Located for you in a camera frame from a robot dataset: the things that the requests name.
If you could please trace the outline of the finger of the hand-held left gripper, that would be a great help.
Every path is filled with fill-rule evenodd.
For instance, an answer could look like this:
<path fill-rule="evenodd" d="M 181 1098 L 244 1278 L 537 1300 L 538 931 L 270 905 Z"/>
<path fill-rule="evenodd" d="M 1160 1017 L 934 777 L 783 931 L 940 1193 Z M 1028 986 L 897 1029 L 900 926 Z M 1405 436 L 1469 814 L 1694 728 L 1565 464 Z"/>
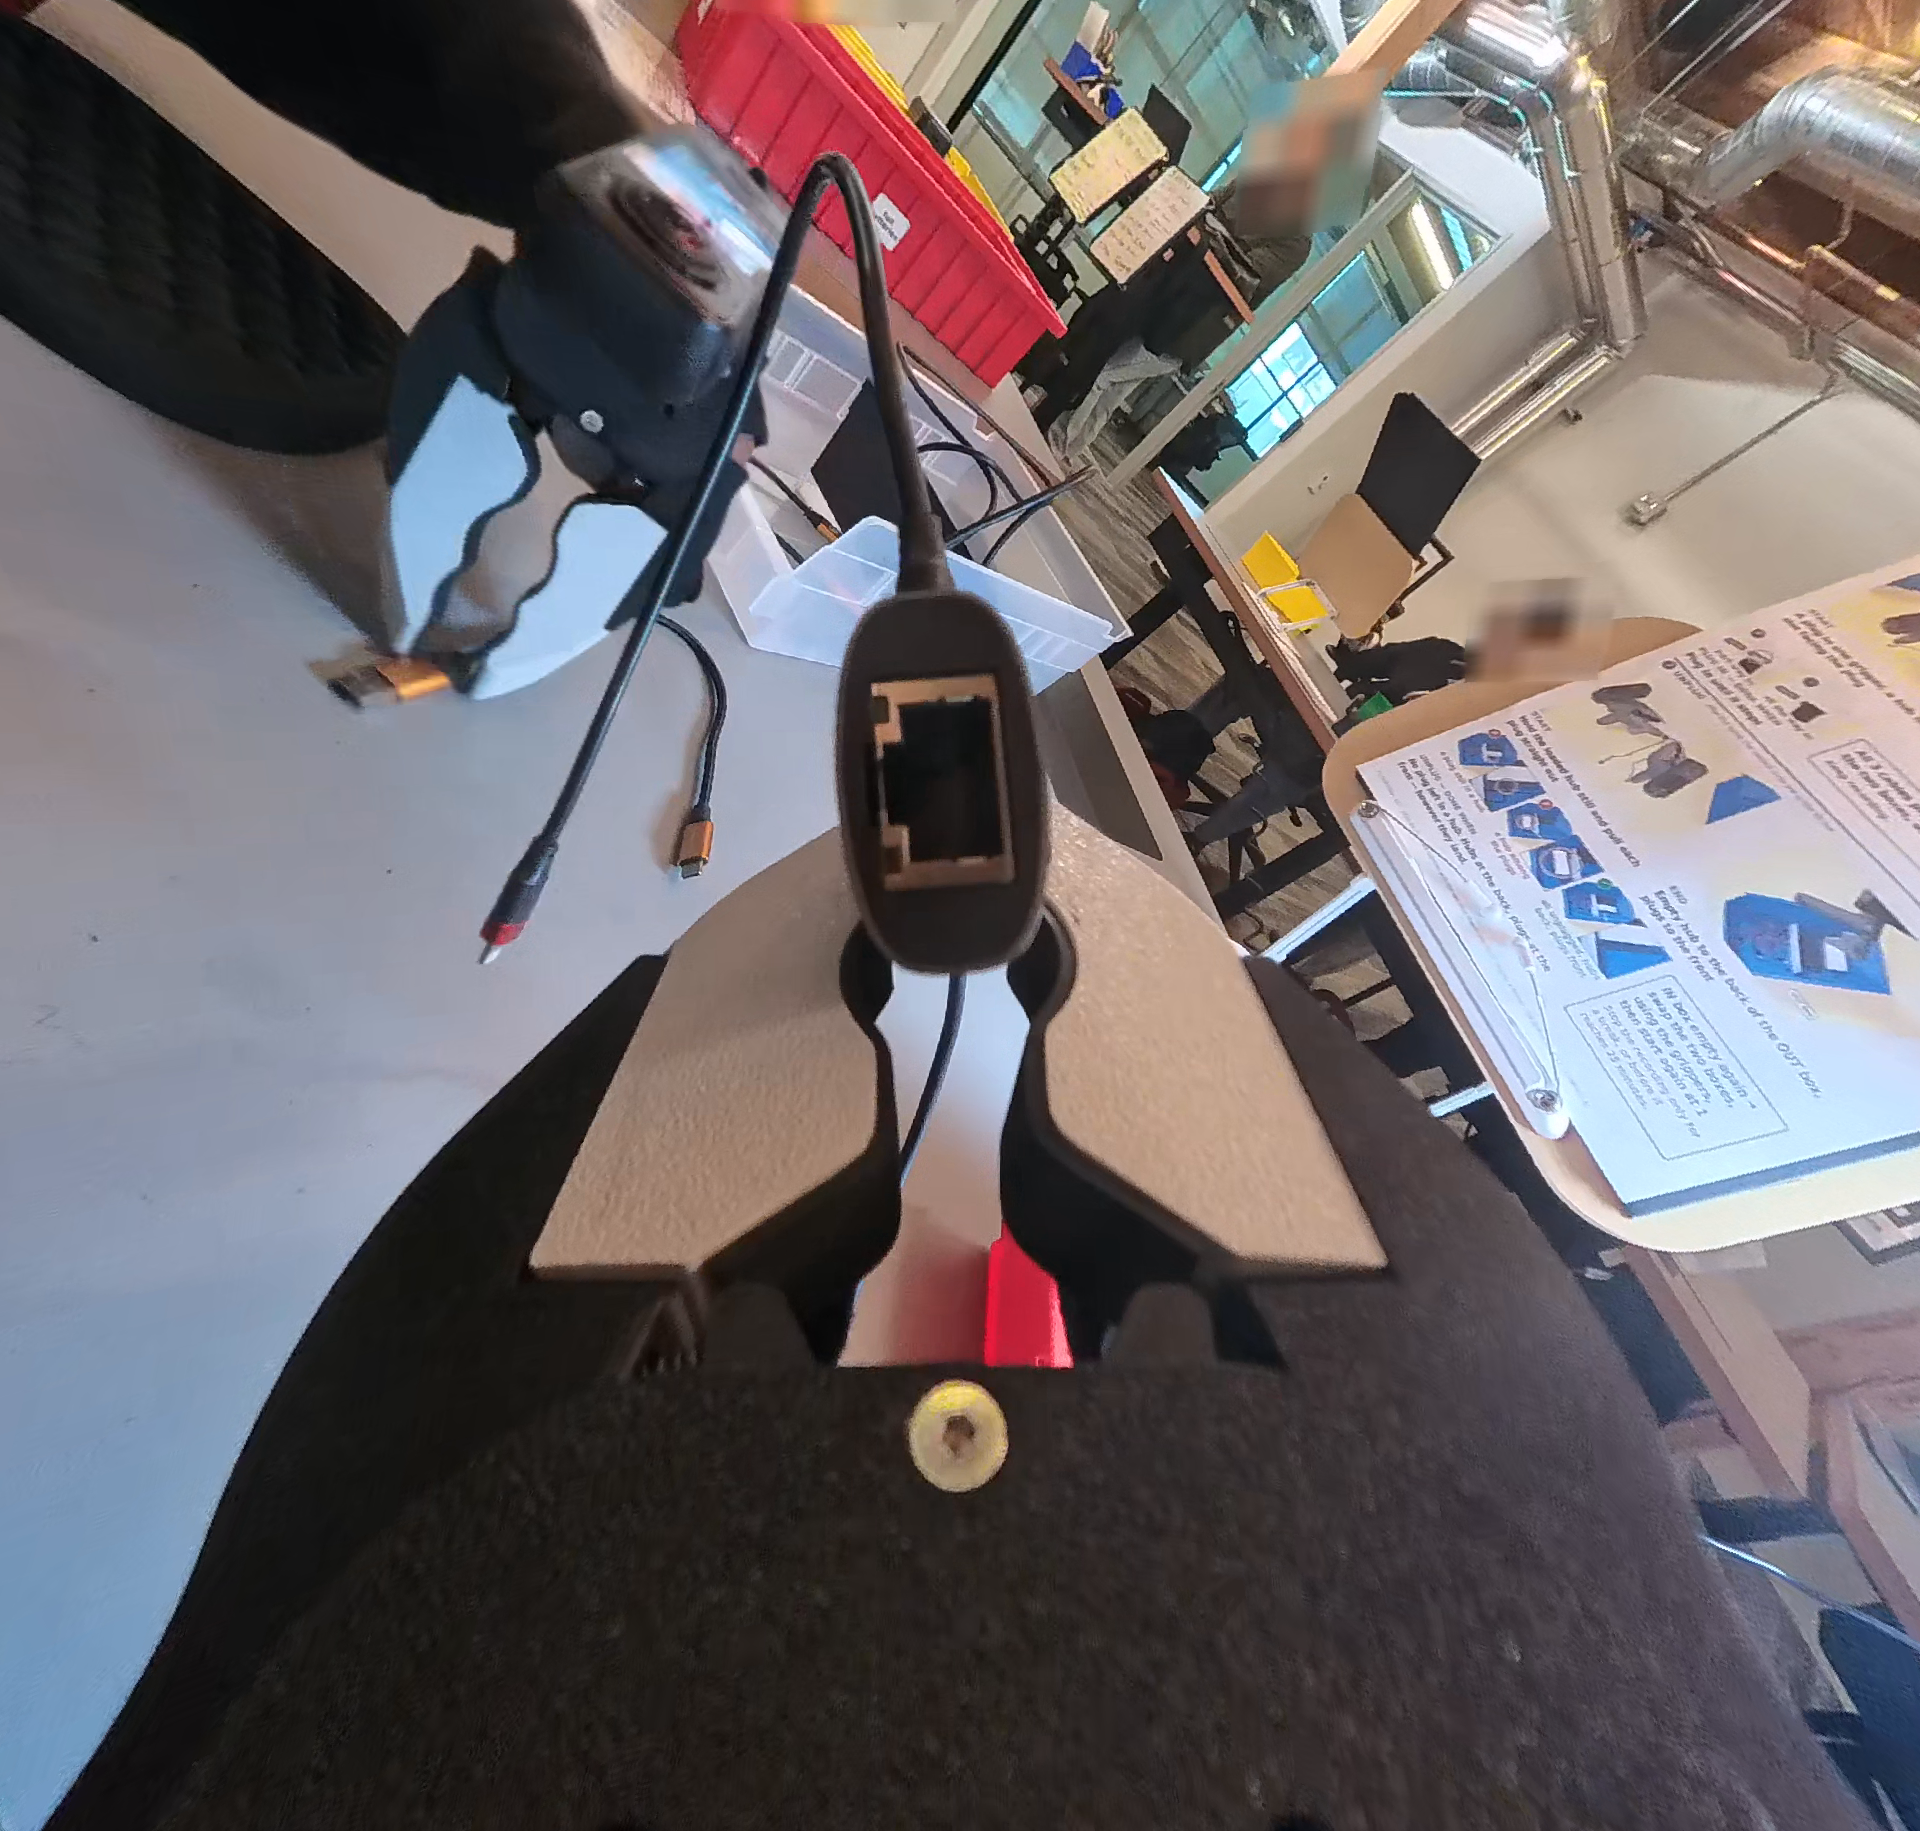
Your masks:
<path fill-rule="evenodd" d="M 517 406 L 468 375 L 450 377 L 389 481 L 387 636 L 397 655 L 421 648 L 486 525 L 538 478 L 538 442 Z"/>
<path fill-rule="evenodd" d="M 661 549 L 644 508 L 538 483 L 454 534 L 447 677 L 458 697 L 528 690 L 589 653 Z"/>

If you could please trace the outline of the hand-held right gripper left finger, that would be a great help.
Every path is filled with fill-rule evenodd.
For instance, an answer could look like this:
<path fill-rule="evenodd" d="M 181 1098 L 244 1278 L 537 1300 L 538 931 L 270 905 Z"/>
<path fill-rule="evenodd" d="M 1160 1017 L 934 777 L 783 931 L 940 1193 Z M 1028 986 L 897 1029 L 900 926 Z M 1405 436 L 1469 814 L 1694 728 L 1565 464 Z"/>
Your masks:
<path fill-rule="evenodd" d="M 836 831 L 687 928 L 532 1247 L 537 1278 L 721 1273 L 869 1154 L 897 1217 L 892 1062 L 842 981 L 857 928 Z"/>

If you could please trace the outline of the black usb cable red plug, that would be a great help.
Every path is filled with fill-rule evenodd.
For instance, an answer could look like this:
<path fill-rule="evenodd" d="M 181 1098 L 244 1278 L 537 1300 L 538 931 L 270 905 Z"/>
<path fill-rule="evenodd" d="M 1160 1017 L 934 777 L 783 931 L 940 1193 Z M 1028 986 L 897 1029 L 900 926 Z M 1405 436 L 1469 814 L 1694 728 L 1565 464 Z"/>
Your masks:
<path fill-rule="evenodd" d="M 867 715 L 867 740 L 845 740 L 838 765 L 841 799 L 852 808 L 850 853 L 857 891 L 884 951 L 921 951 L 927 909 L 921 891 L 964 882 L 1001 882 L 1014 873 L 1011 766 L 1005 762 L 1003 680 L 997 670 L 934 677 L 886 677 L 884 661 L 901 655 L 912 633 L 955 633 L 982 653 L 1003 653 L 999 622 L 973 598 L 954 594 L 935 565 L 925 480 L 904 410 L 904 366 L 886 307 L 886 269 L 869 197 L 852 160 L 824 153 L 809 169 L 794 216 L 781 237 L 769 282 L 739 366 L 712 450 L 695 480 L 681 522 L 663 539 L 645 574 L 632 586 L 613 620 L 632 620 L 627 645 L 612 672 L 589 730 L 538 834 L 506 879 L 482 926 L 482 962 L 492 962 L 524 931 L 542 900 L 561 834 L 601 757 L 632 674 L 653 637 L 671 588 L 691 562 L 691 534 L 716 500 L 721 471 L 743 424 L 764 368 L 781 302 L 792 282 L 803 230 L 834 188 L 850 215 L 853 265 L 866 330 L 892 464 L 901 498 L 900 594 L 860 620 L 846 645 L 842 713 Z"/>

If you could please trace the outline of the grey usb hub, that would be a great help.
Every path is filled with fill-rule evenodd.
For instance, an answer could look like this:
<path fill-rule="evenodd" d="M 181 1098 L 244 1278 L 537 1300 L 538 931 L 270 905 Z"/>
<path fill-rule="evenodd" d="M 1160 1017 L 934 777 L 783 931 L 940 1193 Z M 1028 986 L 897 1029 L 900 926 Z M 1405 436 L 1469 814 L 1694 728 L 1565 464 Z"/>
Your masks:
<path fill-rule="evenodd" d="M 930 496 L 927 490 L 927 474 L 920 466 L 918 439 L 912 435 L 910 416 L 908 416 L 908 390 L 905 390 L 905 373 L 904 373 L 904 410 L 910 428 L 910 436 L 915 442 L 915 464 L 925 480 L 925 493 L 928 498 L 934 535 L 941 543 L 940 558 L 935 569 L 947 579 L 954 594 L 973 598 L 982 611 L 988 611 L 1001 626 L 1003 653 L 988 655 L 978 645 L 963 641 L 955 633 L 912 633 L 905 652 L 901 655 L 892 655 L 884 661 L 880 674 L 886 677 L 934 677 L 934 674 L 951 674 L 951 672 L 981 672 L 997 670 L 1003 680 L 1003 715 L 1005 715 L 1005 762 L 1011 766 L 1011 814 L 1014 818 L 1014 842 L 1012 857 L 1017 862 L 1014 873 L 1001 882 L 964 882 L 961 886 L 934 891 L 927 888 L 920 893 L 927 909 L 918 916 L 925 928 L 921 951 L 918 955 L 905 951 L 884 951 L 880 948 L 880 930 L 869 922 L 866 916 L 866 908 L 857 891 L 857 877 L 852 869 L 850 853 L 850 831 L 852 831 L 852 808 L 842 803 L 838 787 L 838 765 L 845 753 L 845 740 L 867 740 L 869 723 L 866 713 L 857 713 L 857 721 L 846 721 L 842 713 L 842 690 L 845 678 L 852 670 L 846 661 L 846 647 L 841 664 L 841 686 L 838 686 L 838 707 L 836 707 L 836 737 L 834 737 L 834 765 L 836 765 L 836 787 L 838 787 L 838 813 L 841 813 L 841 843 L 842 857 L 846 865 L 846 876 L 852 882 L 852 895 L 857 900 L 859 916 L 877 944 L 877 948 L 900 968 L 930 974 L 930 977 L 951 977 L 951 974 L 973 974 L 1007 962 L 1014 962 L 1030 944 L 1034 930 L 1039 928 L 1039 914 L 1043 908 L 1043 884 L 1049 876 L 1050 862 L 1050 818 L 1049 818 L 1049 787 L 1043 781 L 1043 762 L 1039 751 L 1038 720 L 1033 707 L 1033 690 L 1028 686 L 1026 662 L 1021 659 L 1020 645 L 997 612 L 997 608 L 978 598 L 966 594 L 955 586 L 951 558 L 947 555 L 938 521 L 934 516 Z M 857 636 L 857 628 L 863 618 L 867 618 L 886 598 L 894 598 L 901 592 L 900 577 L 900 558 L 901 558 L 901 525 L 897 526 L 897 579 L 894 591 L 891 594 L 879 598 L 853 625 L 850 642 Z"/>

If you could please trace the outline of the clear plastic bin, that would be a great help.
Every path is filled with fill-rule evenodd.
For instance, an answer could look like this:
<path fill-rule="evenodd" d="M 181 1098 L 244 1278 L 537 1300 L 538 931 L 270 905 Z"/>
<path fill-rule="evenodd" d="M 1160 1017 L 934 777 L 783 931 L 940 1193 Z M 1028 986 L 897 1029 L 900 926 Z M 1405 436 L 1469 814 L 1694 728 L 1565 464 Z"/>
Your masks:
<path fill-rule="evenodd" d="M 778 311 L 759 397 L 768 435 L 704 567 L 757 661 L 841 697 L 978 672 L 1039 694 L 1116 641 L 1057 490 L 1020 481 L 908 363 L 888 399 L 866 332 L 806 292 Z"/>

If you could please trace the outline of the person's left forearm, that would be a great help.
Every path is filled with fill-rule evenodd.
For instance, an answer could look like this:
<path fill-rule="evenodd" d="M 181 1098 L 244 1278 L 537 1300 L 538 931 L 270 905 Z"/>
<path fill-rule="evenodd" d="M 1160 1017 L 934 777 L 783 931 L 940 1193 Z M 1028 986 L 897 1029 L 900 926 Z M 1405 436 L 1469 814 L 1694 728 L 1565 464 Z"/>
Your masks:
<path fill-rule="evenodd" d="M 524 229 L 542 178 L 653 131 L 570 0 L 114 0 L 286 122 L 449 213 Z"/>

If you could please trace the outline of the black bin divider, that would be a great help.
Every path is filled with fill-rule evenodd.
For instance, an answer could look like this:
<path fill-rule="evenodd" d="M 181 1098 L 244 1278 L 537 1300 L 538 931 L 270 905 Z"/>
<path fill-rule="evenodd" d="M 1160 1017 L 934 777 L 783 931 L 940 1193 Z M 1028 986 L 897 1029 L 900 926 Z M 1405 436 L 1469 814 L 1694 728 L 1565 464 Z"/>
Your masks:
<path fill-rule="evenodd" d="M 859 386 L 828 442 L 819 448 L 811 478 L 842 532 L 867 517 L 900 526 L 901 490 L 875 380 Z"/>

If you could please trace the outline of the red ribbed plastic bin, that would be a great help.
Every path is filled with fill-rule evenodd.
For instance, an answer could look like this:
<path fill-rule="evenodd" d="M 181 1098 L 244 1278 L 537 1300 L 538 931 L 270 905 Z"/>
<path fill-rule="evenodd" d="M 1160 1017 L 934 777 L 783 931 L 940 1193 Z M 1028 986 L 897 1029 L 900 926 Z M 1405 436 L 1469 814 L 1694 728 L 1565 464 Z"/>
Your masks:
<path fill-rule="evenodd" d="M 678 57 L 695 114 L 786 199 L 819 153 L 857 164 L 892 302 L 982 385 L 1064 334 L 992 203 L 836 28 L 691 0 Z"/>

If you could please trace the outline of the instruction sheet on stand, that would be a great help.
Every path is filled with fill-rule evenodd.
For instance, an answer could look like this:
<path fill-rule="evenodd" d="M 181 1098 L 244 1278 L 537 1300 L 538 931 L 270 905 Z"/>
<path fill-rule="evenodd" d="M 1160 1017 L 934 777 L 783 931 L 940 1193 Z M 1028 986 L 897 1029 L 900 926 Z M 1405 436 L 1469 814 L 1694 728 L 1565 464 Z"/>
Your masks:
<path fill-rule="evenodd" d="M 1334 728 L 1325 745 L 1320 790 L 1339 846 L 1356 859 L 1356 879 L 1334 900 L 1309 914 L 1268 953 L 1281 962 L 1305 948 L 1352 908 L 1381 914 L 1385 951 L 1395 968 L 1410 963 L 1412 979 L 1399 979 L 1402 996 L 1427 1016 L 1448 1024 L 1445 1042 L 1459 1047 L 1461 1062 L 1475 1073 L 1477 1093 L 1500 1106 L 1500 1117 L 1519 1138 L 1549 1193 L 1572 1214 L 1601 1228 L 1616 1241 L 1661 1253 L 1697 1253 L 1765 1241 L 1797 1228 L 1854 1220 L 1896 1204 L 1914 1204 L 1918 1195 L 1915 1146 L 1877 1157 L 1839 1157 L 1820 1169 L 1768 1183 L 1736 1187 L 1728 1195 L 1694 1198 L 1671 1209 L 1629 1209 L 1612 1180 L 1599 1167 L 1585 1138 L 1566 1126 L 1549 1135 L 1543 1125 L 1547 1109 L 1535 1103 L 1547 1077 L 1519 1082 L 1512 1063 L 1519 1057 L 1519 1029 L 1492 1017 L 1495 1003 L 1479 979 L 1466 979 L 1459 955 L 1445 955 L 1428 944 L 1419 914 L 1407 905 L 1407 870 L 1372 834 L 1360 808 L 1372 791 L 1363 768 L 1407 746 L 1440 740 L 1467 721 L 1500 721 L 1512 706 L 1545 694 L 1549 687 L 1575 680 L 1575 670 L 1560 674 L 1469 677 L 1369 720 L 1349 720 Z"/>

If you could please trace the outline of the wooden table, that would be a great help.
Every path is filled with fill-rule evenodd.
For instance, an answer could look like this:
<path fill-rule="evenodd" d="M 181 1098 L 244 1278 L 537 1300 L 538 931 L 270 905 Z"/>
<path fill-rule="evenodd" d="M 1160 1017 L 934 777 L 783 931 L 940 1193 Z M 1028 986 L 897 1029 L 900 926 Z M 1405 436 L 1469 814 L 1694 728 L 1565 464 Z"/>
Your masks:
<path fill-rule="evenodd" d="M 1778 1330 L 1736 1272 L 1625 1247 L 1702 1381 L 1707 1402 L 1673 1450 L 1736 1450 L 1759 1493 L 1740 1511 L 1802 1514 L 1844 1538 L 1896 1623 L 1915 1636 L 1915 1307 Z"/>
<path fill-rule="evenodd" d="M 1165 471 L 1152 490 L 1167 501 L 1167 522 L 1150 534 L 1165 592 L 1180 604 L 1222 680 L 1251 713 L 1265 720 L 1287 701 L 1326 755 L 1352 715 L 1352 694 L 1334 672 L 1322 628 L 1300 628 L 1277 612 L 1237 555 L 1221 547 L 1204 508 Z"/>

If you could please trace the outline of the black stand with papers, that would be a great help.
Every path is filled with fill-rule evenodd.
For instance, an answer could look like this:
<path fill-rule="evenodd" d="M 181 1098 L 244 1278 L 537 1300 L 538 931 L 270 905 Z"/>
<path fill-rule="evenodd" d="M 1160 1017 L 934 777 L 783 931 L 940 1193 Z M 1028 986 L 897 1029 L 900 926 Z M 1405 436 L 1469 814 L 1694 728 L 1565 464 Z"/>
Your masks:
<path fill-rule="evenodd" d="M 1092 263 L 1116 284 L 1160 259 L 1211 203 L 1154 123 L 1133 105 L 1071 151 L 1047 182 L 1076 225 L 1095 225 Z"/>

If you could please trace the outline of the yellow plastic bin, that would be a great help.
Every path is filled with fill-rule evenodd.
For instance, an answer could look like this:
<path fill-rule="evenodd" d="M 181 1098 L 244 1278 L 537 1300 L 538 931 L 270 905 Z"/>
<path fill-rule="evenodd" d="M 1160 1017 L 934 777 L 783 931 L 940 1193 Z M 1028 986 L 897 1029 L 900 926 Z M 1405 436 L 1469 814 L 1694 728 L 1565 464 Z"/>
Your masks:
<path fill-rule="evenodd" d="M 1275 532 L 1262 532 L 1240 558 L 1244 577 L 1263 608 L 1283 628 L 1307 633 L 1339 620 L 1326 556 L 1283 547 Z"/>

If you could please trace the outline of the printed instruction sheet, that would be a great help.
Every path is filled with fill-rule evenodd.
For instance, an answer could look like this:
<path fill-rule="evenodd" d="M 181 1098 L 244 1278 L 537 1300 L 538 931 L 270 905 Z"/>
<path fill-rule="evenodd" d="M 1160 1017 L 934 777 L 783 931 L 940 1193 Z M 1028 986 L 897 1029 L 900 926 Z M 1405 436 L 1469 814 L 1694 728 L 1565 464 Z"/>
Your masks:
<path fill-rule="evenodd" d="M 1622 1201 L 1915 1146 L 1915 556 L 1369 762 L 1360 817 Z"/>

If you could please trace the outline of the wooden document stand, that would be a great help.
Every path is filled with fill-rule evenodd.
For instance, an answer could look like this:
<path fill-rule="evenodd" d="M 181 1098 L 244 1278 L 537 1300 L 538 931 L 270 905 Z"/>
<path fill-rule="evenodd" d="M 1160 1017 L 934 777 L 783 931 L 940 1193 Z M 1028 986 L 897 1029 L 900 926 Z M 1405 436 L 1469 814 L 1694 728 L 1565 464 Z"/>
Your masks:
<path fill-rule="evenodd" d="M 1295 551 L 1342 642 L 1380 633 L 1421 583 L 1425 556 L 1479 467 L 1481 457 L 1425 399 L 1393 396 L 1356 490 Z"/>

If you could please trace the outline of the silver ventilation duct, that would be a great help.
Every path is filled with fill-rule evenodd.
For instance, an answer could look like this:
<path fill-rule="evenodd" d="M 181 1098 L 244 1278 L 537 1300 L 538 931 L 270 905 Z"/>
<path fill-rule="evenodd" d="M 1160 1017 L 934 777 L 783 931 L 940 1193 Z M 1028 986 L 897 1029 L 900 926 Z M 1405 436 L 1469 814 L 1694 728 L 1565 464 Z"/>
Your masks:
<path fill-rule="evenodd" d="M 1402 91 L 1428 68 L 1438 85 L 1425 94 L 1500 101 L 1525 122 L 1578 317 L 1457 420 L 1475 453 L 1500 455 L 1647 334 L 1612 93 L 1592 54 L 1612 40 L 1614 0 L 1341 0 L 1341 19 L 1347 35 L 1331 72 Z M 1683 137 L 1638 137 L 1631 149 L 1654 155 L 1654 186 L 1702 209 L 1792 162 L 1864 203 L 1915 205 L 1915 83 L 1826 68 L 1694 151 Z"/>

